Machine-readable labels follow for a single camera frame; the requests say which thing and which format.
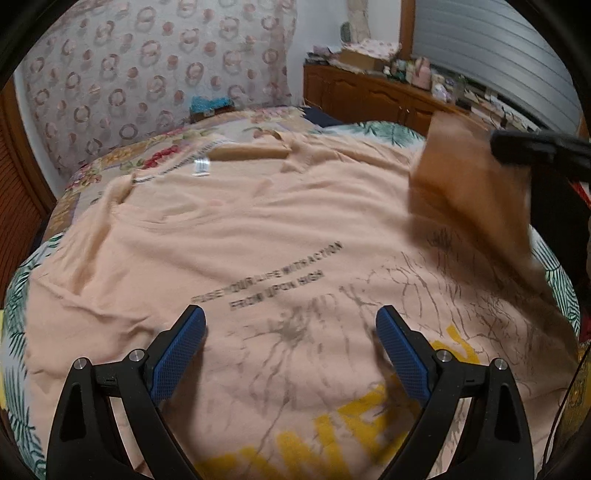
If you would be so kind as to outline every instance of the bed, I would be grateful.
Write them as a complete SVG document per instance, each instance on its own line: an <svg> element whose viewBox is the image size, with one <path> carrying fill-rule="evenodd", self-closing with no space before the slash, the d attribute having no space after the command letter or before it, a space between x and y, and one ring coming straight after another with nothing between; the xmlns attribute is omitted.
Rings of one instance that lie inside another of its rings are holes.
<svg viewBox="0 0 591 480"><path fill-rule="evenodd" d="M409 150L420 149L425 140L416 132L389 122L366 122L359 125L338 123L315 109L285 107L225 113L168 134L119 148L81 168L71 178L51 215L43 236L44 243L19 267L9 286L2 327L0 374L3 375L5 386L4 398L0 391L2 419L12 431L14 442L25 463L39 478L44 478L45 458L35 428L29 421L27 370L24 365L25 304L28 276L59 248L65 231L89 206L101 198L105 186L112 179L134 169L149 170L158 167L169 155L181 151L195 138L217 134L233 141L247 142L260 137L265 131L312 132L322 135L351 135ZM580 313L572 283L551 249L534 229L531 229L531 249L545 268L546 279L560 311L568 318L574 334L578 335ZM573 412L571 419L574 418L574 423L577 409L585 403L579 394L584 391L584 386L584 381L579 382L578 390L569 400L570 411Z"/></svg>

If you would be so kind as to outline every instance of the blue gripper pad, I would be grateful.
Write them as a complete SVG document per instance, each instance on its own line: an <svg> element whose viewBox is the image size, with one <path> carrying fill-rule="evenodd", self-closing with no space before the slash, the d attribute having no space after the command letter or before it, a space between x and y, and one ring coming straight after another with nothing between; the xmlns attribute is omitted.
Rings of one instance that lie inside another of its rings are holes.
<svg viewBox="0 0 591 480"><path fill-rule="evenodd" d="M427 368L385 307L378 310L375 326L404 391L424 406L431 397Z"/></svg>
<svg viewBox="0 0 591 480"><path fill-rule="evenodd" d="M173 394L187 365L201 345L205 331L203 310L200 307L189 306L173 328L160 333L150 345L147 350L150 356L148 361L157 360L157 363L150 368L151 381L147 382L154 405L159 405L162 400L170 398Z"/></svg>

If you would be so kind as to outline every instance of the window blind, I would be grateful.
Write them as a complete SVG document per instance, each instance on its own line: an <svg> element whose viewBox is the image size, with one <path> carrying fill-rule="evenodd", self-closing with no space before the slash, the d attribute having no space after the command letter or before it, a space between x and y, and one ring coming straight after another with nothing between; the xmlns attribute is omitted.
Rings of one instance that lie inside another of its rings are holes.
<svg viewBox="0 0 591 480"><path fill-rule="evenodd" d="M489 86L551 129L576 133L581 107L558 55L504 0L416 0L413 56Z"/></svg>

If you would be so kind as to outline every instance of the white wall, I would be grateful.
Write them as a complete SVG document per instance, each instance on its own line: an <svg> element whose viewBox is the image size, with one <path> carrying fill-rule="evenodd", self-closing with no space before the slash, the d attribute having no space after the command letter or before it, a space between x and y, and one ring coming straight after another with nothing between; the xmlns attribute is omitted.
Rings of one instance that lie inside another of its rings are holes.
<svg viewBox="0 0 591 480"><path fill-rule="evenodd" d="M314 45L340 45L340 26L347 21L347 0L298 0L297 12L295 35L287 52L287 75L294 105L299 105L303 98L306 53Z"/></svg>
<svg viewBox="0 0 591 480"><path fill-rule="evenodd" d="M45 146L43 145L43 141L41 140L41 137L35 127L33 113L31 112L31 109L28 107L27 103L22 68L23 64L21 63L14 71L14 88L17 93L18 109L21 113L22 124L25 126L25 132L27 133L31 150L35 155L37 163L39 164L41 173L43 173L43 176L45 177L49 188L53 192L53 195L55 195L56 198L59 198L66 188L66 181L60 177L57 169L53 166L53 163L51 163L49 155L47 154Z"/></svg>
<svg viewBox="0 0 591 480"><path fill-rule="evenodd" d="M400 35L401 0L369 0L368 17L371 37L398 42Z"/></svg>

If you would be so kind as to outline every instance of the metal screw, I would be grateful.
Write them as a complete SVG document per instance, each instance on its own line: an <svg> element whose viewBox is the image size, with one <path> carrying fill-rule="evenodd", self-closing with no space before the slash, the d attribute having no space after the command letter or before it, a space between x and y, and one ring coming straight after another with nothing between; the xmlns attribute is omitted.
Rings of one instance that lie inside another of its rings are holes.
<svg viewBox="0 0 591 480"><path fill-rule="evenodd" d="M509 365L507 365L507 362L505 362L502 358L497 358L495 359L495 367L497 367L499 370L507 370Z"/></svg>
<svg viewBox="0 0 591 480"><path fill-rule="evenodd" d="M133 352L131 352L129 354L129 359L132 362L139 362L144 357L144 355L145 355L145 352L138 348L137 350L134 350Z"/></svg>
<svg viewBox="0 0 591 480"><path fill-rule="evenodd" d="M86 358L77 358L74 360L74 368L76 370L82 370L87 364Z"/></svg>
<svg viewBox="0 0 591 480"><path fill-rule="evenodd" d="M437 358L442 362L451 362L453 355L448 352L447 350L438 350L437 351Z"/></svg>

